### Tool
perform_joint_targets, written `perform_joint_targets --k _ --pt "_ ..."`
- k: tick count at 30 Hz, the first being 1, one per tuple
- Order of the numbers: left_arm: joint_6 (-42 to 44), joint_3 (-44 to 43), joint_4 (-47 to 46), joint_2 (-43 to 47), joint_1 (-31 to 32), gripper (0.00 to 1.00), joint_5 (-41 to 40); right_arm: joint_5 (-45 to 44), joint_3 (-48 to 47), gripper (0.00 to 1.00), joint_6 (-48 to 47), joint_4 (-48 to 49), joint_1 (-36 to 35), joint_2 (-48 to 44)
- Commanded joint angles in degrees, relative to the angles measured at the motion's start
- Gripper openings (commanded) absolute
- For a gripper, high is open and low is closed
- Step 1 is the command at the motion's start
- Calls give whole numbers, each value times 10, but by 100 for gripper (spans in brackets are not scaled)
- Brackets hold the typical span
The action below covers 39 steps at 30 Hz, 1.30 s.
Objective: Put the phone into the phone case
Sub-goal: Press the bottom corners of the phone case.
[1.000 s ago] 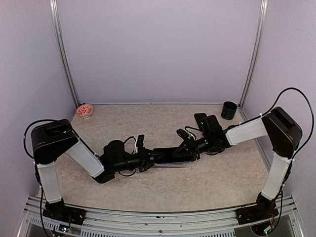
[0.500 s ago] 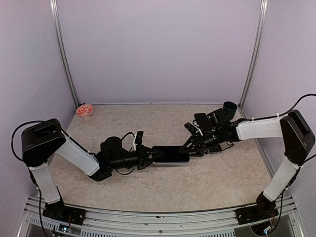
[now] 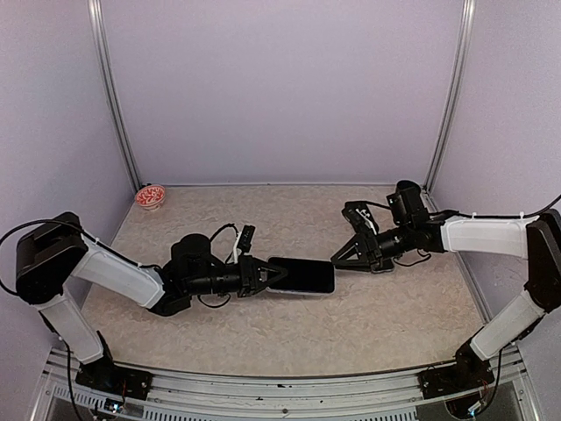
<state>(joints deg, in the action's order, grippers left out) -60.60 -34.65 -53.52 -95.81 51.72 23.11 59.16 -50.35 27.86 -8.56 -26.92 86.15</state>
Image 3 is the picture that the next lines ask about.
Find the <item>teal-edged smartphone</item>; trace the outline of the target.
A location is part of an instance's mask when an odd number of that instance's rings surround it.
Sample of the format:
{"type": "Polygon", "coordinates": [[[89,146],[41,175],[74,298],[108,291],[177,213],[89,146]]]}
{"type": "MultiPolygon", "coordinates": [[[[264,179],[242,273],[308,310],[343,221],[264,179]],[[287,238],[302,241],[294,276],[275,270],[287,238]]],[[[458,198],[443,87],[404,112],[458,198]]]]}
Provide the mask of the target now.
{"type": "Polygon", "coordinates": [[[370,259],[369,260],[370,271],[373,274],[389,273],[394,271],[395,265],[392,258],[387,259],[370,259]]]}

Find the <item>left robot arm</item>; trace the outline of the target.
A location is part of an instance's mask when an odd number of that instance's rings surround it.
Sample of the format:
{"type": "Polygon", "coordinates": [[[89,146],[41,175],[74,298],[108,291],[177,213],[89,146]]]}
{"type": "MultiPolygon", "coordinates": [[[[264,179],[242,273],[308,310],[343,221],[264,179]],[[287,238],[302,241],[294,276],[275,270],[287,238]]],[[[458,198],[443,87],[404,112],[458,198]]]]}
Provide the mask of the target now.
{"type": "Polygon", "coordinates": [[[172,245],[164,266],[124,257],[86,232],[73,212],[24,227],[28,232],[16,246],[17,296],[38,310],[75,358],[89,364],[89,377],[106,390],[122,382],[122,369],[109,360],[102,335],[67,291],[68,279],[83,279],[153,314],[171,317],[188,309],[195,296],[254,296],[288,276],[285,268],[246,253],[254,231],[251,225],[237,236],[235,247],[242,254],[230,263],[212,253],[209,237],[193,233],[172,245]]]}

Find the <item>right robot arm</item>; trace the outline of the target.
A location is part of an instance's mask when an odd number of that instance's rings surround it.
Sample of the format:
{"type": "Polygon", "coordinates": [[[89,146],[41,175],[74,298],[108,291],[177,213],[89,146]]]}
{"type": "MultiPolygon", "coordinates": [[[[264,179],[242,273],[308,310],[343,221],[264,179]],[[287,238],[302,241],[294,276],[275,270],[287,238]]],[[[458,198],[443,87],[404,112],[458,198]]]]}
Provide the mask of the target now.
{"type": "Polygon", "coordinates": [[[560,306],[560,212],[553,203],[533,213],[485,215],[459,210],[431,212],[422,189],[404,180],[387,196],[394,227],[382,231],[371,212],[373,203],[350,201],[342,214],[353,237],[331,258],[339,270],[382,273],[399,265],[406,253],[423,260],[433,253],[454,253],[464,263],[474,287],[491,302],[491,283],[515,275],[520,287],[495,303],[492,318],[458,350],[448,380],[467,389],[505,346],[527,336],[560,306]]]}

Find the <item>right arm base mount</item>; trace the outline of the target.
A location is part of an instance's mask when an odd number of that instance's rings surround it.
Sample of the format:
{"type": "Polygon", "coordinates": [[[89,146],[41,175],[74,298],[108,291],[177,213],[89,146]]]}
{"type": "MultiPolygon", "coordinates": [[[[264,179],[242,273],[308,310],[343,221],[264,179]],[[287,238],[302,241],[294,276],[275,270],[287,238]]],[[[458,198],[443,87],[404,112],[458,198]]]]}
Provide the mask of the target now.
{"type": "Polygon", "coordinates": [[[417,379],[424,399],[477,389],[495,381],[488,360],[481,360],[468,341],[456,351],[451,365],[423,370],[417,379]]]}

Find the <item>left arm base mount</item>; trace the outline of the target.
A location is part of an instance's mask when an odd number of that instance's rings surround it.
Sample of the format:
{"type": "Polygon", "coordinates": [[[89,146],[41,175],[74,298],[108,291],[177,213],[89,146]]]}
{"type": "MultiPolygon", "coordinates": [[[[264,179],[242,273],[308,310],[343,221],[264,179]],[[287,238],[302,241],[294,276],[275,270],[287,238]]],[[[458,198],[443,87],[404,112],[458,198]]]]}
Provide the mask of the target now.
{"type": "Polygon", "coordinates": [[[117,365],[103,335],[96,332],[103,347],[102,356],[88,364],[80,363],[75,382],[94,390],[119,395],[123,399],[145,401],[152,386],[153,375],[145,370],[117,365]]]}

